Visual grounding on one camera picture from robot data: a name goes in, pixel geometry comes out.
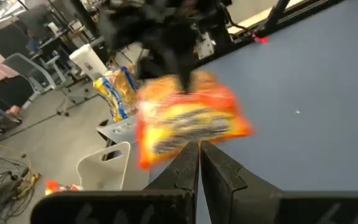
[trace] gray floor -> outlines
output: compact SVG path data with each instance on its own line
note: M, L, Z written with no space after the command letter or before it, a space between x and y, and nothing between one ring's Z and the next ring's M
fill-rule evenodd
M230 156L282 189L358 190L358 1L347 0L277 32L267 45L244 47L204 68L233 89L259 132L222 144ZM23 125L50 116L60 98L51 92L37 99ZM104 146L94 130L109 117L101 98L70 113L1 142L26 153L43 175L31 206L44 196L46 178L78 183L76 163ZM3 150L0 156L17 157ZM31 206L8 223L28 223ZM198 222L209 223L203 194L198 212Z

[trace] white chair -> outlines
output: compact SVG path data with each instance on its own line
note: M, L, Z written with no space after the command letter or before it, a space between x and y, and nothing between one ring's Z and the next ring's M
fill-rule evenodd
M136 166L136 151L128 142L100 150L77 165L84 190L142 190L149 183L149 172Z

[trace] blue table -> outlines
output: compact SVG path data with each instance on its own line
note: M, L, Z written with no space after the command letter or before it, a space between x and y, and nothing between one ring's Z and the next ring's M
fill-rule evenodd
M258 131L219 145L246 169L282 190L358 190L358 0L201 69L233 90ZM210 223L201 180L198 192L197 223Z

